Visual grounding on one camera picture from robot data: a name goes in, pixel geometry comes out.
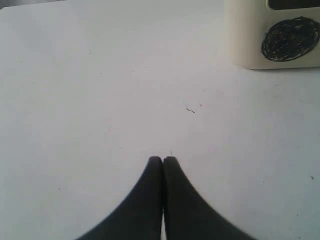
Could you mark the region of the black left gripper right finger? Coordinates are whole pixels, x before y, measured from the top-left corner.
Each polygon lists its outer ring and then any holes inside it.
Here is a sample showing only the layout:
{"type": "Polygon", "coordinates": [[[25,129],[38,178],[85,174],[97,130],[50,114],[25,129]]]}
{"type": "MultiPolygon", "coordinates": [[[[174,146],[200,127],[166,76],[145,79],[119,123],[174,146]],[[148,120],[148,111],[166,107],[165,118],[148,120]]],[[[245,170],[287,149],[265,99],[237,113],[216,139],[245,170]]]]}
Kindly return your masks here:
{"type": "Polygon", "coordinates": [[[178,160],[163,160],[164,224],[168,240],[252,240],[196,191],[178,160]]]}

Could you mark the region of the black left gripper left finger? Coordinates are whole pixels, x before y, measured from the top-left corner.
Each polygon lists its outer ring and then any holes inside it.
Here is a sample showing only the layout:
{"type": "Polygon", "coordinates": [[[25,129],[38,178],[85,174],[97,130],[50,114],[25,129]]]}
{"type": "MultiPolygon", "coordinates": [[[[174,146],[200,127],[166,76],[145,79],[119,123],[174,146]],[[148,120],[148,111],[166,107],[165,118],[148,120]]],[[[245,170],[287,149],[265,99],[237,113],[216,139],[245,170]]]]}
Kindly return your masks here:
{"type": "Polygon", "coordinates": [[[160,240],[163,218],[163,162],[152,156],[139,180],[102,222],[80,240],[160,240]]]}

